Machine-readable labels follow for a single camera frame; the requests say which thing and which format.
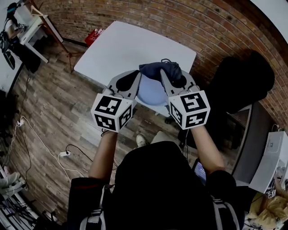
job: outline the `wooden easel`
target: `wooden easel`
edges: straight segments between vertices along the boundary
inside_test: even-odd
[[[73,72],[72,69],[72,65],[71,65],[71,57],[76,56],[76,55],[80,55],[83,54],[83,52],[76,52],[76,53],[71,53],[69,52],[66,47],[62,44],[62,42],[58,39],[58,37],[54,34],[54,32],[51,30],[51,28],[49,27],[48,23],[46,22],[46,20],[43,17],[43,14],[39,11],[39,9],[37,8],[35,2],[33,0],[28,0],[25,2],[24,5],[27,4],[31,4],[31,14],[32,15],[38,15],[42,22],[43,25],[48,29],[49,33],[54,37],[54,39],[56,40],[56,42],[58,43],[58,45],[61,46],[61,48],[64,50],[64,52],[66,53],[66,56],[69,58],[69,65],[70,65],[70,73]]]

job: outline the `person wearing black clothes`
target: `person wearing black clothes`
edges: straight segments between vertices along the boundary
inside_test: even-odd
[[[12,3],[8,6],[7,17],[4,25],[4,30],[7,32],[11,44],[9,49],[19,57],[30,72],[34,73],[37,71],[41,60],[31,50],[19,42],[17,35],[21,33],[21,30],[18,29],[18,22],[14,17],[16,9],[16,3]]]
[[[244,210],[222,155],[204,125],[191,132],[206,171],[205,186],[175,143],[137,140],[139,147],[117,168],[112,193],[103,187],[110,181],[117,133],[105,132],[89,178],[72,180],[67,229],[242,229]],[[222,208],[215,209],[217,204]]]

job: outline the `white power socket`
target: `white power socket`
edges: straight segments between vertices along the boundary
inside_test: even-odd
[[[17,126],[21,127],[22,125],[24,125],[24,119],[21,119],[20,122],[17,121]]]
[[[70,156],[70,155],[71,155],[70,151],[60,153],[60,156]]]

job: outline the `black hair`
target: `black hair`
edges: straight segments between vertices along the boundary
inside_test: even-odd
[[[17,9],[17,4],[15,2],[11,3],[8,6],[7,11],[9,11],[9,10],[11,10],[13,8],[15,8],[15,10]],[[12,20],[14,25],[18,25],[18,22],[17,22],[16,18],[14,17],[14,12],[13,11],[12,12],[7,12],[7,17],[6,18]]]

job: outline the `white cube with black markers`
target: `white cube with black markers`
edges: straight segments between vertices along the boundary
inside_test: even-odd
[[[169,106],[171,116],[182,129],[205,125],[210,112],[203,90],[169,97]]]
[[[97,94],[91,109],[95,124],[110,131],[119,132],[132,117],[132,100]]]

